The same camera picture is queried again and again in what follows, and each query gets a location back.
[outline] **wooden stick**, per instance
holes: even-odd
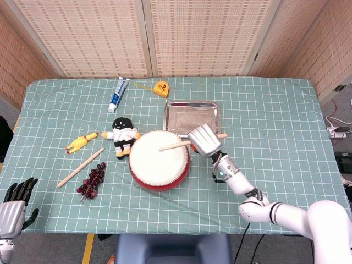
[[[80,172],[84,167],[86,167],[92,160],[94,160],[102,151],[104,150],[104,147],[99,149],[97,152],[95,152],[89,159],[87,159],[85,162],[83,162],[80,166],[78,166],[77,169],[75,169],[73,172],[71,172],[65,179],[59,182],[57,185],[57,188],[61,188],[62,185],[64,185],[66,182],[71,180],[71,178],[76,175],[77,173]]]
[[[217,136],[220,139],[224,139],[224,138],[227,137],[227,134],[218,134]],[[176,143],[176,144],[171,144],[171,145],[168,145],[168,146],[165,146],[165,147],[160,147],[159,151],[175,149],[177,147],[183,147],[183,146],[188,146],[188,145],[192,145],[192,142],[190,140],[182,141],[182,142]]]

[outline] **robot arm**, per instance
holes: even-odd
[[[27,181],[14,183],[7,190],[4,201],[0,204],[0,263],[10,264],[15,245],[12,240],[22,230],[33,224],[39,210],[35,209],[31,217],[24,221],[26,207],[34,185],[38,179],[30,178]]]
[[[247,222],[266,222],[292,230],[309,239],[315,247],[315,264],[352,263],[352,223],[345,209],[333,201],[313,203],[308,211],[270,203],[236,167],[231,158],[221,152],[221,142],[207,124],[188,134],[198,153],[212,158],[214,170],[220,171],[224,181],[236,195],[247,199],[239,205],[239,214]]]

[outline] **table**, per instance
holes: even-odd
[[[153,87],[161,79],[132,82]],[[307,207],[333,200],[348,210],[331,141],[312,84],[299,79],[252,77],[165,78],[168,100],[215,101],[221,109],[223,149],[270,201]],[[39,181],[27,215],[39,208],[28,232],[55,233],[242,233],[238,215],[244,196],[211,178],[211,161],[192,153],[191,171],[168,192],[142,189],[113,143],[100,136],[67,155],[78,136],[111,130],[115,118],[132,120],[140,133],[161,130],[166,99],[129,85],[115,114],[108,103],[116,79],[48,79],[27,88],[17,131],[0,175],[0,197],[13,182]],[[100,156],[61,189],[57,183],[82,161]],[[96,200],[80,203],[76,188],[98,162],[107,162]],[[249,233],[291,234],[276,225],[251,224]]]

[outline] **yellow tape measure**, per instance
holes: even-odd
[[[141,85],[141,84],[137,84],[135,82],[133,82],[133,85],[141,87],[145,90],[148,90],[150,92],[154,92],[157,95],[160,95],[164,98],[167,98],[169,96],[169,92],[170,92],[170,87],[169,84],[165,81],[159,81],[156,83],[156,85],[154,86],[154,89],[151,89],[147,86]]]

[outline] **yellow rubber chicken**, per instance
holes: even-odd
[[[79,150],[81,147],[84,147],[85,145],[87,145],[89,140],[96,138],[98,135],[99,133],[92,133],[88,136],[77,137],[69,146],[66,147],[66,150],[67,150],[66,153],[71,154],[72,152]]]

